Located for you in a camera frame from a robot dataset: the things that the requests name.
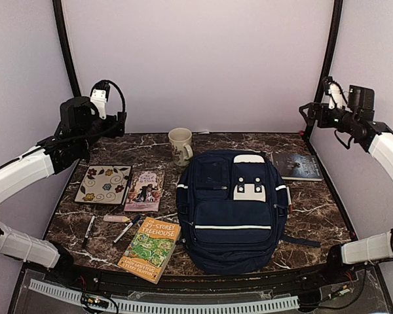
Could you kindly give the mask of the pink Taming of Shrew book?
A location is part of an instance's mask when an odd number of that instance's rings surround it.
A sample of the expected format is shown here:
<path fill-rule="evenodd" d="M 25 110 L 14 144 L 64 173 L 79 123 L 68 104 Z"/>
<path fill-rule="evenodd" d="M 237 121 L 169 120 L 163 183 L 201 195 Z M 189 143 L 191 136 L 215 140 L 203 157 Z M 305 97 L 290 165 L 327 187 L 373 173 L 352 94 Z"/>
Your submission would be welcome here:
<path fill-rule="evenodd" d="M 125 212 L 148 212 L 159 210 L 164 184 L 164 171 L 136 171 L 128 189 Z"/>

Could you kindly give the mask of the orange 39-Storey Treehouse book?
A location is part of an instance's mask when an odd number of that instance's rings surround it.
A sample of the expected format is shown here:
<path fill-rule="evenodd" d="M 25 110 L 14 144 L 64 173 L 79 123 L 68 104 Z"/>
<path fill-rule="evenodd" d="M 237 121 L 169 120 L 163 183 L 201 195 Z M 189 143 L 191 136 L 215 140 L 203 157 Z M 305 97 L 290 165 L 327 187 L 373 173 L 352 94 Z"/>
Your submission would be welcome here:
<path fill-rule="evenodd" d="M 180 235 L 179 224 L 147 217 L 117 265 L 124 271 L 156 285 Z"/>

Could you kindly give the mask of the navy blue student backpack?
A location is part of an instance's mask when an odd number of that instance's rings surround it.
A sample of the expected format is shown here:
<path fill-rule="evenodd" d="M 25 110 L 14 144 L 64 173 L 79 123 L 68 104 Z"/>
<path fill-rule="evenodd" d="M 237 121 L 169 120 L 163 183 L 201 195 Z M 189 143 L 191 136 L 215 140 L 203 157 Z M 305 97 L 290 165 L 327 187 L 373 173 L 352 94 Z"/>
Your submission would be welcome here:
<path fill-rule="evenodd" d="M 209 150 L 195 156 L 178 182 L 176 206 L 185 250 L 204 273 L 260 270 L 280 241 L 320 247 L 285 235 L 288 189 L 263 152 Z"/>

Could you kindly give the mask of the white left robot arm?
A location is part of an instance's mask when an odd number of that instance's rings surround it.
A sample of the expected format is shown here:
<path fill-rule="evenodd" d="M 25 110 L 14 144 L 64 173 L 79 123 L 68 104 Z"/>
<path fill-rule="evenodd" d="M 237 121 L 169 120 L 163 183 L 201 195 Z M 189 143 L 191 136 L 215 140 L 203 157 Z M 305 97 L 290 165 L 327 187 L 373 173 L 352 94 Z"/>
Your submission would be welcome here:
<path fill-rule="evenodd" d="M 60 122 L 54 135 L 0 166 L 0 205 L 32 184 L 57 175 L 77 160 L 89 160 L 92 146 L 102 137 L 124 134 L 126 101 L 121 110 L 106 113 L 110 89 L 121 89 L 104 79 L 93 85 L 89 96 L 77 96 L 60 105 Z M 60 244 L 31 237 L 0 222 L 0 254 L 53 270 L 65 285 L 79 280 L 73 257 Z"/>

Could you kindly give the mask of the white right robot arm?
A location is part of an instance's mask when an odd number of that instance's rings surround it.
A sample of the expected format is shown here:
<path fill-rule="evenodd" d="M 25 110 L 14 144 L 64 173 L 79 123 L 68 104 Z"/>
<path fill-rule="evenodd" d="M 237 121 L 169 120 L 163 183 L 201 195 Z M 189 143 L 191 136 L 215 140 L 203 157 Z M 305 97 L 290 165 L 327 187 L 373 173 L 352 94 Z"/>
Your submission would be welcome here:
<path fill-rule="evenodd" d="M 329 103 L 312 102 L 299 108 L 307 125 L 331 128 L 335 134 L 349 134 L 344 147 L 349 149 L 351 143 L 359 144 L 393 181 L 393 131 L 384 122 L 374 120 L 374 90 L 351 85 L 344 92 L 332 77 L 324 77 L 322 84 Z M 321 278 L 328 284 L 334 284 L 351 265 L 375 265 L 388 261 L 393 261 L 393 229 L 332 246 L 321 270 Z"/>

